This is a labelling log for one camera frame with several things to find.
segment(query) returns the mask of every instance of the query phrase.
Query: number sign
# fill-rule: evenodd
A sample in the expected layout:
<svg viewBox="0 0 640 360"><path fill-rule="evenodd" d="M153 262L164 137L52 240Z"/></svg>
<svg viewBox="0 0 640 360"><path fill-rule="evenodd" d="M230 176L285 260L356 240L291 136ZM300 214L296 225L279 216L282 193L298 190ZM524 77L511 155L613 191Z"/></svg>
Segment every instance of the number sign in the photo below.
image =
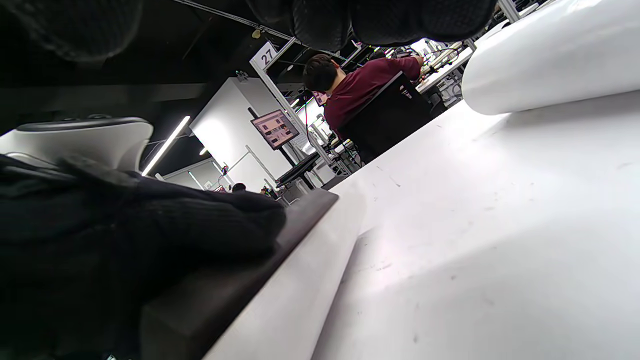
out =
<svg viewBox="0 0 640 360"><path fill-rule="evenodd" d="M273 45L267 41L267 43L264 44L264 46L258 51L258 53L256 53L256 55L253 56L253 58L251 58L251 60L258 63L260 69L264 70L264 68L267 67L267 64L273 60L273 57L276 56L277 53L278 52L273 48Z"/></svg>

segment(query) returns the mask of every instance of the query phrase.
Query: monitor screen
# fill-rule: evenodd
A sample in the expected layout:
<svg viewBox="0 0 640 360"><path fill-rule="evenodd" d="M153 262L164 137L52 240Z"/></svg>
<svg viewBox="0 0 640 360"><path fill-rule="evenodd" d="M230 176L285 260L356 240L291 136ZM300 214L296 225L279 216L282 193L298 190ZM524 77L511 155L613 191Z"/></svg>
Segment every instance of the monitor screen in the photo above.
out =
<svg viewBox="0 0 640 360"><path fill-rule="evenodd" d="M278 150L299 134L282 110L253 119L251 123L260 131L273 150Z"/></svg>
<svg viewBox="0 0 640 360"><path fill-rule="evenodd" d="M316 99L318 106L326 104L326 101L329 99L329 95L323 92L312 91L312 93L314 94L314 98Z"/></svg>

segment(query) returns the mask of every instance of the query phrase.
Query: ceiling light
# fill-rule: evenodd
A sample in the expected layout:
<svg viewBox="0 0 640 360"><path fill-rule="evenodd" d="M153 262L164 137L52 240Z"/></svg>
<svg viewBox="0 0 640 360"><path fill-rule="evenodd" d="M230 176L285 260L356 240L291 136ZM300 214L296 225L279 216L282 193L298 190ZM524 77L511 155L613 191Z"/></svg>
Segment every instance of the ceiling light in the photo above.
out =
<svg viewBox="0 0 640 360"><path fill-rule="evenodd" d="M173 132L171 133L171 136L169 136L169 138L166 139L166 141L164 142L160 150L158 150L154 158L151 159L151 162L149 162L149 165L147 165L147 168L145 169L145 171L142 172L142 176L147 176L149 171L151 171L151 168L154 167L154 165L158 162L158 160L160 160L164 152L167 149L169 149L169 146L171 146L171 143L175 140L176 136L178 136L178 134L182 131L184 126L187 124L187 122L189 122L190 118L191 117L189 116L185 116L184 119L180 121L180 124L178 124L178 127L176 127L175 130L173 130Z"/></svg>

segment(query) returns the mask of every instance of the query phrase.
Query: fluorescent light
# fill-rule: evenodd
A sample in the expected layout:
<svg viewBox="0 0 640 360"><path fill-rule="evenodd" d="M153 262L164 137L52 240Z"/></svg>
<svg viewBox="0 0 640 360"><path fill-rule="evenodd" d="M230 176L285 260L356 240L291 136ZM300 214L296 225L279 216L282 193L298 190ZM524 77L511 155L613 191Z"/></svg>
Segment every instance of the fluorescent light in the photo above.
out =
<svg viewBox="0 0 640 360"><path fill-rule="evenodd" d="M178 136L178 134L182 131L184 126L187 124L187 122L189 122L190 118L191 117L189 116L185 116L184 119L180 121L180 124L178 124L178 127L176 127L175 130L173 130L173 132L171 133L171 136L169 136L169 138L166 139L166 141L164 142L160 150L158 150L154 158L151 159L151 162L149 163L149 165L147 165L147 168L145 169L145 171L142 172L142 176L147 176L147 174L151 171L151 168L154 167L154 165L158 162L158 160L160 160L164 152L167 149L169 149L169 146L171 146L171 143L175 140L176 136Z"/></svg>
<svg viewBox="0 0 640 360"><path fill-rule="evenodd" d="M190 171L187 171L189 173L189 175L191 175L191 178L196 182L196 184L198 184L198 186L200 187L201 190L204 190L204 188L202 187L202 185L200 185L200 182L198 181L198 179L196 179L195 176L193 176L193 174Z"/></svg>

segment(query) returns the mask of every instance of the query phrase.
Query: white chair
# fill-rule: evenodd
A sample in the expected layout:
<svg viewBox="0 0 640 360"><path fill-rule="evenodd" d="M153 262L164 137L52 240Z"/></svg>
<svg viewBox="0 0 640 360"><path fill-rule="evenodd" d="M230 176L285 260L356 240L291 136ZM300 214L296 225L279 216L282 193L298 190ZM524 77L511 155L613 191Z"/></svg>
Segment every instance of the white chair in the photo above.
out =
<svg viewBox="0 0 640 360"><path fill-rule="evenodd" d="M109 168L138 171L153 129L137 117L24 124L0 136L0 154L38 167L55 167L62 156L75 153Z"/></svg>

